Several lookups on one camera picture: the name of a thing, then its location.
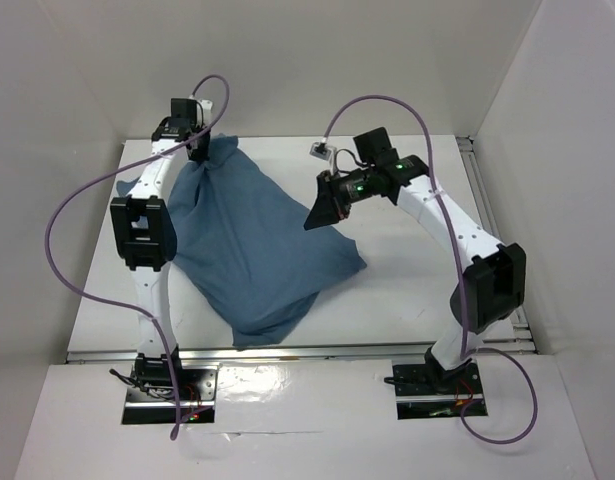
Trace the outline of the blue pillowcase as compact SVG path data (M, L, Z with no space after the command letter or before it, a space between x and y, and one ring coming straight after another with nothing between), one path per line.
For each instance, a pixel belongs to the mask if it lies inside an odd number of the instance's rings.
M167 201L173 260L231 327L237 348L281 343L318 295L367 266L333 227L307 231L308 209L219 135L207 161L185 163Z

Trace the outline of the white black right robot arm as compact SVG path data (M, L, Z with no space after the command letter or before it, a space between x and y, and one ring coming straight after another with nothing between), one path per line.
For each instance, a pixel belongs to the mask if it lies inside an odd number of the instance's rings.
M446 393L466 372L486 332L524 302L526 253L486 232L438 184L416 155L402 157L385 128L353 139L356 169L337 165L339 149L321 140L310 154L328 164L316 177L317 196L304 227L313 230L349 217L353 204L380 196L410 215L458 264L450 297L454 321L424 355L415 382Z

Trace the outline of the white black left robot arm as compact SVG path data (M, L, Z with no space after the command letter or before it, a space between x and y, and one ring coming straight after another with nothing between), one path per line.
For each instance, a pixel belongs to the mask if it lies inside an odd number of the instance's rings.
M180 394L185 377L170 319L168 276L177 236L166 199L177 176L174 169L207 158L209 134L189 145L184 142L208 126L212 110L209 100L172 99L170 114L151 136L151 153L157 159L110 205L116 249L130 270L141 309L137 356L126 383L166 400Z

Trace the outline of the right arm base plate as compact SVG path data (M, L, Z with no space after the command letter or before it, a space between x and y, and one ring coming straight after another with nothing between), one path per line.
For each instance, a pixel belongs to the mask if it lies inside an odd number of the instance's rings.
M488 415L478 366L471 362L456 377L433 386L424 364L396 364L383 382L394 388L399 420Z

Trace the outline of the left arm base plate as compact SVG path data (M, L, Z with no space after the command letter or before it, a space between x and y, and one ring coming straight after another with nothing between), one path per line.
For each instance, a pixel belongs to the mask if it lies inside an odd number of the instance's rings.
M213 423L218 367L201 366L181 371L180 414L183 424ZM123 425L174 425L176 405L171 386L128 386Z

